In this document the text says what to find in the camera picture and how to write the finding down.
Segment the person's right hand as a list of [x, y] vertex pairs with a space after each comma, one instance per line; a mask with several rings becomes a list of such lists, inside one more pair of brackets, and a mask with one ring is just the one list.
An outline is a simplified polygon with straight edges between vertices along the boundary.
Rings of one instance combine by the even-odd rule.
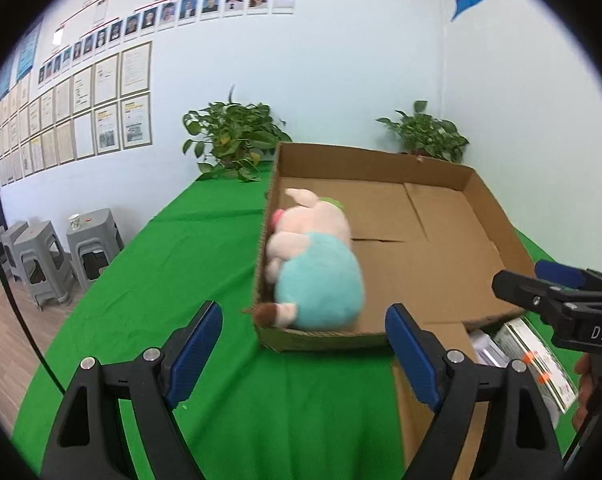
[[589, 354], [583, 353], [582, 356], [580, 356], [580, 359], [578, 359], [574, 366], [574, 372], [579, 376], [579, 392], [578, 408], [572, 418], [572, 426], [574, 426], [574, 430], [578, 431], [586, 420], [586, 416], [589, 414], [588, 402], [594, 390], [592, 363]]

